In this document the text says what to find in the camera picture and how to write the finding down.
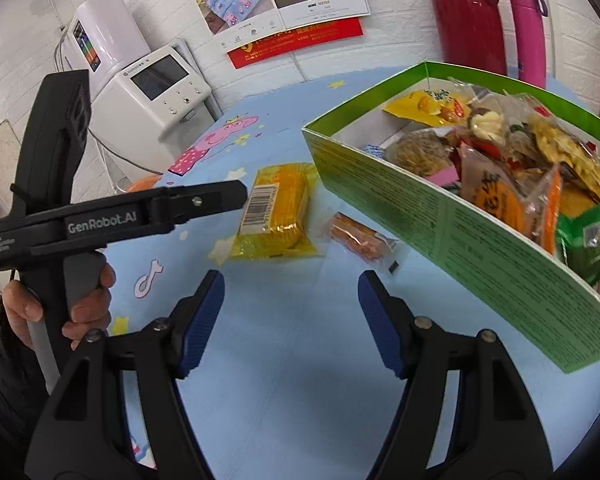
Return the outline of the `person's left hand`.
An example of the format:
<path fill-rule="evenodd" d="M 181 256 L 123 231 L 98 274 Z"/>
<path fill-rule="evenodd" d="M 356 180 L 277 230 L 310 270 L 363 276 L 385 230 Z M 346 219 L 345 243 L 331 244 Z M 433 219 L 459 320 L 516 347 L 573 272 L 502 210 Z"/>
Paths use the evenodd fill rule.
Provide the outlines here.
<path fill-rule="evenodd" d="M 110 288 L 115 282 L 114 269 L 105 263 L 97 287 L 71 308 L 70 320 L 62 326 L 61 333 L 71 340 L 73 350 L 76 350 L 80 340 L 89 330 L 106 330 L 108 327 L 111 321 Z M 10 327 L 27 347 L 34 349 L 29 324 L 42 321 L 42 306 L 17 280 L 12 280 L 6 285 L 2 297 Z"/>

